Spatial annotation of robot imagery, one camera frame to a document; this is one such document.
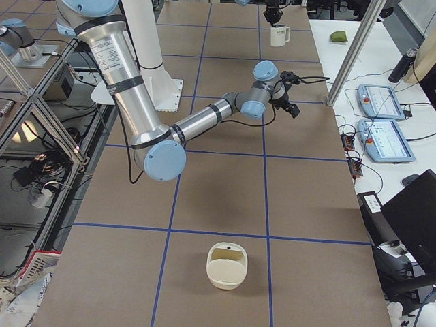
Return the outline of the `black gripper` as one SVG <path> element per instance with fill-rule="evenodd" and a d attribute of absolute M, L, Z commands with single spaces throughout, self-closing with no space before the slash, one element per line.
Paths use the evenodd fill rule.
<path fill-rule="evenodd" d="M 263 15 L 269 24 L 275 25 L 281 20 L 283 12 L 280 10 L 280 6 L 280 0 L 266 0 L 266 10 L 263 11 Z"/>
<path fill-rule="evenodd" d="M 295 119 L 300 114 L 300 109 L 296 104 L 291 104 L 286 91 L 280 96 L 274 97 L 274 107 L 287 110 L 287 112 Z"/>

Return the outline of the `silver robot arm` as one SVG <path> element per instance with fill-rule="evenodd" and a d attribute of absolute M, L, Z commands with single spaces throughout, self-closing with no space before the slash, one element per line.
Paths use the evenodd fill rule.
<path fill-rule="evenodd" d="M 138 24 L 141 20 L 154 22 L 153 1 L 57 1 L 57 27 L 60 34 L 77 39 L 81 33 L 111 22 Z M 20 19 L 9 19 L 1 22 L 1 49 L 7 56 L 17 50 L 29 51 L 28 62 L 42 57 L 37 49 L 36 41 L 30 34 L 26 24 Z"/>
<path fill-rule="evenodd" d="M 287 94 L 298 82 L 297 77 L 279 72 L 271 61 L 261 61 L 253 69 L 255 81 L 248 92 L 226 93 L 201 111 L 167 126 L 159 120 L 155 104 L 176 85 L 168 74 L 154 85 L 145 78 L 147 69 L 139 67 L 150 52 L 157 55 L 153 62 L 157 70 L 163 70 L 151 2 L 124 1 L 120 5 L 118 1 L 57 1 L 56 8 L 59 32 L 89 46 L 108 93 L 133 133 L 130 144 L 135 161 L 156 181 L 170 181 L 180 175 L 186 164 L 183 145 L 228 122 L 237 112 L 260 119 L 267 105 L 272 105 L 292 117 L 300 113 Z"/>

